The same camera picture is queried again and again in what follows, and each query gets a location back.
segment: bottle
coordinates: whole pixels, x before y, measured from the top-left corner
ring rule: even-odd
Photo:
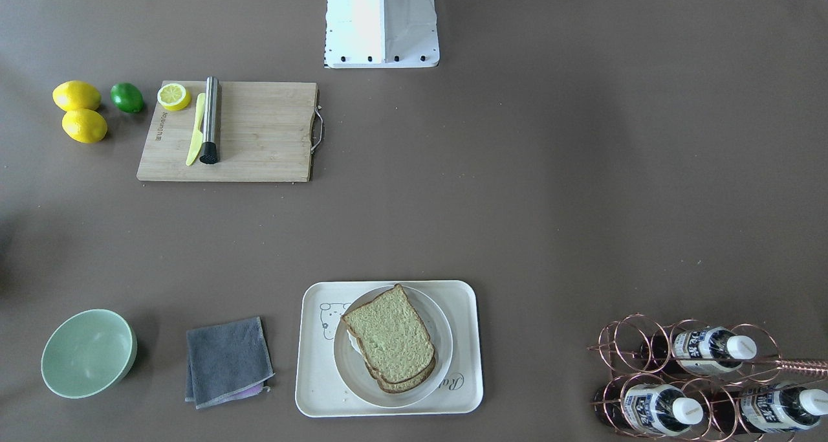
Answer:
[[[662,371],[670,376],[693,374],[696,376],[717,376],[735,371],[742,366],[742,360],[756,357],[756,342],[745,335],[736,335],[724,327],[705,327],[675,334],[672,355],[668,339],[656,335],[644,340],[638,351],[648,370],[656,369],[668,357]]]
[[[713,412],[722,433],[762,434],[808,430],[820,424],[820,416],[828,415],[828,392],[806,389],[781,382],[772,386],[729,392],[734,407],[725,395],[714,395]],[[736,423],[736,412],[745,427]]]
[[[704,416],[698,401],[668,384],[639,384],[629,387],[624,395],[617,386],[610,386],[606,397],[601,388],[593,398],[594,403],[612,400],[616,401],[594,406],[598,420],[634,434],[679,436]]]

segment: white bottle cap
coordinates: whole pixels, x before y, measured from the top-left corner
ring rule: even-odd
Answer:
[[[809,389],[799,394],[799,403],[811,415],[828,415],[828,392],[820,389]]]
[[[678,422],[686,425],[697,425],[704,417],[704,412],[701,410],[701,404],[692,398],[679,397],[676,398],[672,406],[673,417]]]
[[[754,359],[756,342],[746,335],[734,335],[727,339],[727,353],[734,359]]]

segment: towel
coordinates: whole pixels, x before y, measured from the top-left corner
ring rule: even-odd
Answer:
[[[273,377],[258,317],[187,331],[184,401],[196,409],[253,397]]]

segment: white tray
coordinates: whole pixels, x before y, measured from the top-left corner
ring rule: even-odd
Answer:
[[[427,294],[446,313],[453,334],[452,364],[431,395],[398,409],[381,408],[353,395],[334,364],[334,333],[350,302],[367,291],[402,283]],[[461,280],[320,282],[302,298],[296,407],[311,418],[379,415],[442,415],[473,412],[483,400],[477,298]]]

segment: green bowl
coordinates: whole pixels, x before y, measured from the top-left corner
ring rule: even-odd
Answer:
[[[43,350],[41,374],[60,397],[91,397],[127,375],[136,351],[135,332],[124,318],[90,309],[57,327]]]

